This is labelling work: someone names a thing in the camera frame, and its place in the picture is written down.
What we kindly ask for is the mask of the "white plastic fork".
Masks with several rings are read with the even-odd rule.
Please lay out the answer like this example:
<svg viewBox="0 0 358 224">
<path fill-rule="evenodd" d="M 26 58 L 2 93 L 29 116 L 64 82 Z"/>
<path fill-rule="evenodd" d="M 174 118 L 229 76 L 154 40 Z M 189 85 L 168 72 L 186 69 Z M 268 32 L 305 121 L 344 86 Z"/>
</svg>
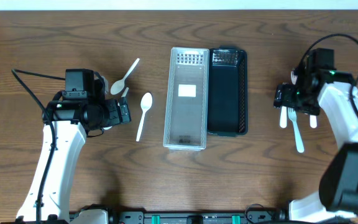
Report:
<svg viewBox="0 0 358 224">
<path fill-rule="evenodd" d="M 300 130 L 299 130 L 298 123 L 297 123 L 296 111 L 293 108 L 288 108 L 288 117 L 293 124 L 296 150 L 299 153 L 304 153 L 305 148 L 303 145 L 303 141 L 302 141 Z"/>
</svg>

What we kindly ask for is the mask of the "pink plastic fork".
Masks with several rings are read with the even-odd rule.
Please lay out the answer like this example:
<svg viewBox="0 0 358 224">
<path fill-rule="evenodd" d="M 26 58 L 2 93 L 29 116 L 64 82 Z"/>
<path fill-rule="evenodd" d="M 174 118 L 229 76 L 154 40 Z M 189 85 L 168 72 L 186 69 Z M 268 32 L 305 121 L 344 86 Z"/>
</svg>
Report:
<svg viewBox="0 0 358 224">
<path fill-rule="evenodd" d="M 296 81 L 297 81 L 297 75 L 295 74 L 295 71 L 292 70 L 291 71 L 291 82 L 292 82 L 293 85 L 295 85 Z"/>
</svg>

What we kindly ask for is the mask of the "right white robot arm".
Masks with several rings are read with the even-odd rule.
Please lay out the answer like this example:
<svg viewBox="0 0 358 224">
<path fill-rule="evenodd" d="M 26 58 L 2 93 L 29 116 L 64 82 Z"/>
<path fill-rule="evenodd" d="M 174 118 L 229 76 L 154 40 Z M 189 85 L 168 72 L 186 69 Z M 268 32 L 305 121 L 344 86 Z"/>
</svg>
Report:
<svg viewBox="0 0 358 224">
<path fill-rule="evenodd" d="M 323 174 L 317 192 L 289 204 L 291 221 L 318 223 L 358 214 L 358 90 L 349 73 L 322 70 L 280 84 L 273 105 L 329 120 L 338 153 Z"/>
</svg>

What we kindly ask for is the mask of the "pale green plastic fork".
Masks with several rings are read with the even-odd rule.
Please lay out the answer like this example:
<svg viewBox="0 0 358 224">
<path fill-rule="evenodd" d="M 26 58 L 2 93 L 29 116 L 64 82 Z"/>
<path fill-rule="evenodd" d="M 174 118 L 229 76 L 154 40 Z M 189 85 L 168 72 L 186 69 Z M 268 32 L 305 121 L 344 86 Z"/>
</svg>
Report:
<svg viewBox="0 0 358 224">
<path fill-rule="evenodd" d="M 280 125 L 281 128 L 286 128 L 287 127 L 287 107 L 286 106 L 281 107 L 279 125 Z"/>
</svg>

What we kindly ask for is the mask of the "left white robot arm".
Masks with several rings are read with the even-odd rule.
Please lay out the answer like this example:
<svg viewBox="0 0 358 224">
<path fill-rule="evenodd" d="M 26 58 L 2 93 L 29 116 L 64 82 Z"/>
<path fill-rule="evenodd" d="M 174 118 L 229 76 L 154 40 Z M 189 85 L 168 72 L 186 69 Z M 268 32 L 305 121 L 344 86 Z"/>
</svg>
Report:
<svg viewBox="0 0 358 224">
<path fill-rule="evenodd" d="M 37 170 L 29 194 L 16 217 L 16 223 L 35 223 L 37 214 L 40 223 L 70 223 L 70 192 L 76 162 L 85 144 L 86 133 L 82 125 L 71 121 L 56 121 L 53 124 L 57 140 L 46 181 L 38 200 L 42 175 L 46 170 L 50 144 L 53 140 L 49 126 L 44 126 L 44 143 Z"/>
</svg>

